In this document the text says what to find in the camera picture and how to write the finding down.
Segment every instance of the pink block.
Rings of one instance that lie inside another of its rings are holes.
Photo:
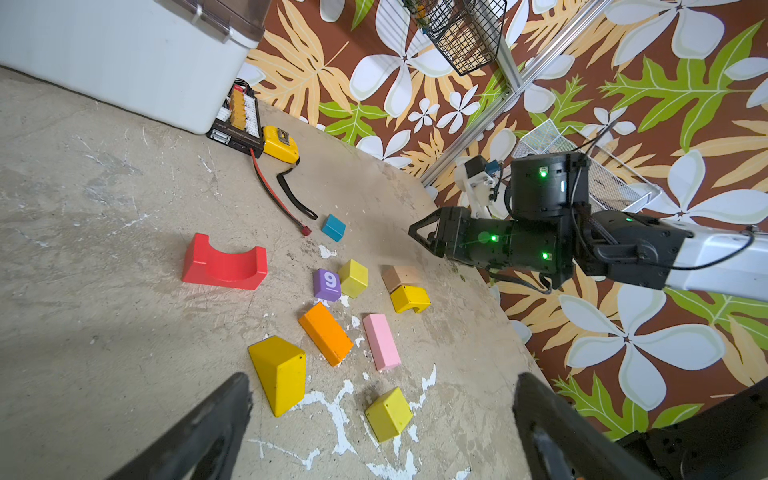
[[[362,324],[366,328],[376,370],[383,372],[400,365],[400,355],[397,353],[395,339],[392,338],[392,330],[389,329],[386,316],[371,313],[362,320]]]

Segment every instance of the building block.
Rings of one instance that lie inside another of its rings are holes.
[[[352,340],[322,303],[317,303],[309,312],[304,313],[299,324],[331,366],[339,365],[352,350]]]
[[[371,313],[362,319],[362,325],[366,328],[376,370],[383,372],[400,365],[400,355],[397,353],[395,339],[392,338],[392,330],[389,329],[386,316]]]
[[[400,435],[413,418],[413,413],[400,387],[395,387],[368,407],[366,417],[381,443]]]
[[[388,266],[382,273],[386,291],[394,292],[401,285],[421,286],[422,274],[414,266]]]
[[[397,313],[403,313],[411,308],[416,313],[421,313],[427,310],[428,306],[432,305],[427,291],[420,286],[400,286],[397,290],[390,293],[389,297],[392,299],[392,305],[395,306],[395,312]]]
[[[315,297],[329,302],[336,302],[341,298],[339,275],[322,268],[317,270],[315,272]]]
[[[304,350],[278,336],[271,336],[249,346],[248,353],[276,417],[304,400]]]
[[[341,278],[341,293],[351,298],[357,296],[368,288],[368,269],[355,260],[345,263],[339,270]]]
[[[345,230],[346,225],[344,222],[334,217],[333,215],[329,215],[328,218],[326,218],[326,224],[323,225],[323,233],[333,238],[337,242],[340,242],[344,237]]]
[[[196,233],[184,256],[181,281],[255,290],[267,273],[265,248],[254,247],[245,253],[224,253],[210,245],[208,235]]]

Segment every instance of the orange block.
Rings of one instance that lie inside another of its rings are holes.
[[[304,313],[299,324],[331,366],[339,365],[352,350],[352,340],[322,303],[317,303],[309,312]]]

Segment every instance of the white plastic container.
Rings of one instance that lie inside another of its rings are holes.
[[[259,44],[270,2],[204,4],[0,0],[0,64],[203,134]]]

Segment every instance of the mesh basket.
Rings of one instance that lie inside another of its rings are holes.
[[[515,147],[515,151],[512,152],[512,157],[521,158],[528,155],[556,154],[576,148],[578,148],[578,145],[564,137],[555,127],[552,120],[546,120],[520,139],[517,147]],[[596,148],[600,150],[601,157],[610,159],[612,167],[627,169],[627,176],[639,177],[641,184],[635,188],[630,187],[600,161],[590,157],[589,202],[592,206],[592,211],[621,210],[636,213],[642,210],[661,192],[657,185],[643,178],[613,154],[599,147]]]
[[[459,75],[496,61],[507,0],[403,0]]]

